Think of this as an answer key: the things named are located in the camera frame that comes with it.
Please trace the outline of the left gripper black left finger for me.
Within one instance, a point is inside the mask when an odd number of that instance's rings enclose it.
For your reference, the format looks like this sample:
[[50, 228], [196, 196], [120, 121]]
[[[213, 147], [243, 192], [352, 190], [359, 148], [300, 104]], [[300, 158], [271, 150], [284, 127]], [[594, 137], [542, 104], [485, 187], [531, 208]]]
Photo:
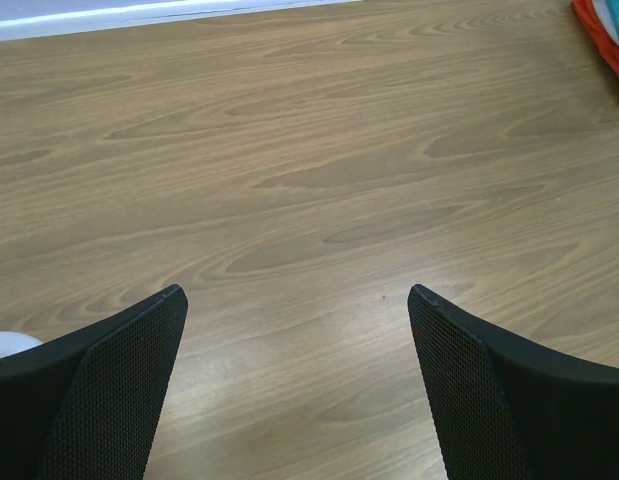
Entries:
[[0, 479], [141, 479], [183, 335], [171, 285], [0, 359]]

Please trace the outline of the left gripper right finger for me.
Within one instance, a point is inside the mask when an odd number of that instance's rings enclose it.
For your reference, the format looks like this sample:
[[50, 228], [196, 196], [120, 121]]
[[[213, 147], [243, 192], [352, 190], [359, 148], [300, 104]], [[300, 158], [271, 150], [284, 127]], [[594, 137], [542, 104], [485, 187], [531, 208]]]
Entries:
[[450, 479], [619, 479], [619, 368], [469, 314], [423, 285], [408, 296]]

